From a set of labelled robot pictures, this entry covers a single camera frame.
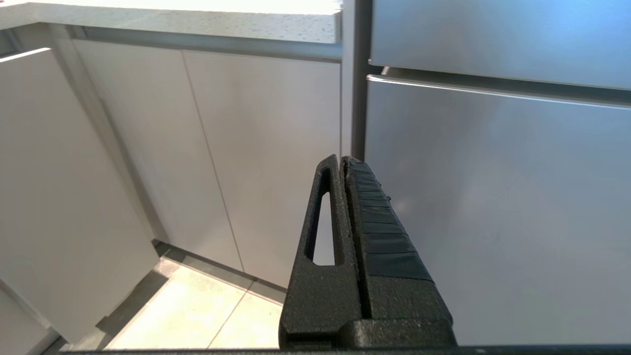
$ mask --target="black tape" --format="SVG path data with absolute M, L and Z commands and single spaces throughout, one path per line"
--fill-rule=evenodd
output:
M 359 238 L 367 275 L 429 280 L 423 265 L 389 198 L 366 163 L 351 159 L 348 174 L 355 184 L 359 206 Z

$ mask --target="refrigerator drawer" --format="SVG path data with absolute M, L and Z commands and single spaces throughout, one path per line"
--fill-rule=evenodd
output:
M 372 64 L 631 89 L 631 1 L 374 0 Z
M 631 341 L 631 109 L 369 77 L 365 160 L 461 345 Z

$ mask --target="floor tile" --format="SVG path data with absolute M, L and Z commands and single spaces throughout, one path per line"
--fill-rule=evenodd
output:
M 180 267 L 105 349 L 205 348 L 244 294 Z
M 268 286 L 265 283 L 257 281 L 252 284 L 248 292 L 282 305 L 285 303 L 286 292 L 279 290 L 277 287 L 278 286 Z
M 247 293 L 209 349 L 278 348 L 278 322 L 282 306 Z
M 195 258 L 194 256 L 188 255 L 181 250 L 171 249 L 165 257 L 243 289 L 250 287 L 252 281 L 254 280 L 252 277 L 239 275 L 227 270 L 226 268 L 207 263 Z
M 166 278 L 170 278 L 173 275 L 173 273 L 176 272 L 177 269 L 179 268 L 180 268 L 180 264 L 174 262 L 173 260 L 163 257 L 163 258 L 160 258 L 160 262 L 158 263 L 158 265 L 153 267 L 153 271 L 157 272 L 158 274 Z

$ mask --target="kitchen cabinet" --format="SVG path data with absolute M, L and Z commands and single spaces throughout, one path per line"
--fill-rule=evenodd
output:
M 39 354 L 49 344 L 49 332 L 18 302 L 0 289 L 0 354 Z
M 628 343 L 631 107 L 369 80 L 366 161 L 459 344 Z
M 340 65 L 184 57 L 244 271 L 286 287 L 316 165 L 340 150 Z M 326 204 L 320 226 L 331 241 Z
M 169 243 L 242 270 L 182 52 L 74 43 Z
M 76 342 L 158 257 L 52 51 L 0 59 L 0 83 L 0 280 Z

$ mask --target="refrigerator door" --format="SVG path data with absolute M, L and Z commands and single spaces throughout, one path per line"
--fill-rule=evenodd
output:
M 458 343 L 629 343 L 631 109 L 369 77 L 366 161 Z
M 631 89 L 631 1 L 375 0 L 372 64 Z

